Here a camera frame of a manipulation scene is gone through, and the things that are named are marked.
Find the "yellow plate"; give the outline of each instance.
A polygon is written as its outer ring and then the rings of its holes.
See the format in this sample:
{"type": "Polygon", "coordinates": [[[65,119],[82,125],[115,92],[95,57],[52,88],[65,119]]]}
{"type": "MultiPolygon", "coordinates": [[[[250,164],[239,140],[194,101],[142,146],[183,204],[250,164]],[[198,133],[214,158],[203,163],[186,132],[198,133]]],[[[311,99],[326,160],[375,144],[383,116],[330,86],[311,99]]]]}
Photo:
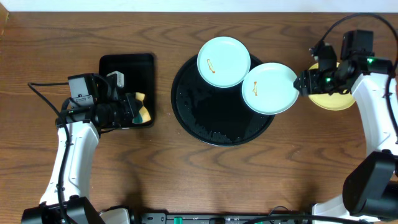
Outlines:
{"type": "MultiPolygon", "coordinates": [[[[318,63],[315,65],[312,65],[310,67],[311,69],[317,69],[318,68],[318,63]]],[[[339,94],[339,93],[334,93],[332,95],[329,94],[313,94],[308,96],[311,101],[313,101],[316,105],[327,109],[327,110],[333,110],[333,111],[338,111],[338,110],[344,110],[349,108],[355,103],[354,97],[349,93],[349,94],[339,94]]]]}

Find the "black tray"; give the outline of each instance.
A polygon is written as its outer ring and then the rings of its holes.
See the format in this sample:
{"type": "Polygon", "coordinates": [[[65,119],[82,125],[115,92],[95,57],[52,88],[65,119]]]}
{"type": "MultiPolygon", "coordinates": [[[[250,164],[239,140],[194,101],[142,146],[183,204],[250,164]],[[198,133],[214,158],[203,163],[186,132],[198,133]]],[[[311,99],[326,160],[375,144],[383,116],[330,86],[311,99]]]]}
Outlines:
{"type": "MultiPolygon", "coordinates": [[[[235,146],[263,133],[274,115],[250,109],[242,97],[242,82],[231,88],[217,88],[199,74],[197,56],[178,71],[172,85],[172,107],[181,126],[193,137],[217,146],[235,146]]],[[[262,64],[253,55],[251,68],[262,64]]]]}
{"type": "Polygon", "coordinates": [[[105,55],[99,60],[99,74],[119,71],[124,74],[124,88],[121,94],[140,92],[145,94],[144,106],[148,109],[150,121],[144,124],[121,123],[121,128],[152,126],[155,120],[155,63],[151,54],[105,55]]]}

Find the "wooden tabletop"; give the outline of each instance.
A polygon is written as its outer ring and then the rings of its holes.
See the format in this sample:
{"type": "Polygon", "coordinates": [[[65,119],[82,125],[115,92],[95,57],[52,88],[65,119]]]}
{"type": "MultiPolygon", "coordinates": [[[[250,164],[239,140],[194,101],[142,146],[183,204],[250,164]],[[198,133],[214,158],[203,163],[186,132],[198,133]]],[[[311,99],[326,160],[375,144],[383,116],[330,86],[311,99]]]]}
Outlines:
{"type": "MultiPolygon", "coordinates": [[[[170,212],[267,213],[307,209],[342,191],[366,157],[358,107],[328,111],[299,98],[255,140],[216,147],[176,120],[170,89],[179,68],[211,38],[239,39],[263,62],[297,74],[314,61],[308,48],[345,14],[311,13],[16,13],[0,40],[0,223],[18,223],[49,183],[56,115],[27,82],[65,82],[98,71],[107,54],[150,52],[156,60],[156,120],[148,129],[101,137],[90,180],[97,210],[126,204],[170,212]]],[[[398,27],[398,15],[385,15],[398,27]]],[[[392,34],[373,19],[353,19],[326,39],[340,55],[343,33],[375,31],[374,51],[393,59],[392,34]]],[[[40,88],[60,107],[67,86],[40,88]]]]}

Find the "round black tray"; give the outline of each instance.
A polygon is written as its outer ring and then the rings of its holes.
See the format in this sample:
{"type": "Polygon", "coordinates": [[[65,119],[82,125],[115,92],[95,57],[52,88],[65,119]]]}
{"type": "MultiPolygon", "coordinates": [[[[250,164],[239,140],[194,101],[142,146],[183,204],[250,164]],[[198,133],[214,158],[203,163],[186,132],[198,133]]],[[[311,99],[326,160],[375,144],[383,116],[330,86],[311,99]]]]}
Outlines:
{"type": "MultiPolygon", "coordinates": [[[[172,107],[181,126],[193,137],[217,146],[244,144],[263,133],[274,115],[250,109],[242,97],[242,82],[217,88],[199,74],[195,55],[178,71],[172,85],[172,107]]],[[[262,64],[250,55],[251,67],[262,64]]]]}

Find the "white background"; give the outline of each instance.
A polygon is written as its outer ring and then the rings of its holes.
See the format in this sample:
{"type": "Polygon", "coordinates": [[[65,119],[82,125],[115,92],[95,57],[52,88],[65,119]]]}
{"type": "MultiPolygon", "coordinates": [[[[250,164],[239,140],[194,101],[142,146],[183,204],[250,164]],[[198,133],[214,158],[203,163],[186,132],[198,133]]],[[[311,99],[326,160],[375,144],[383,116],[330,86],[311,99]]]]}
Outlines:
{"type": "Polygon", "coordinates": [[[398,0],[0,0],[8,11],[398,12],[398,0]]]}

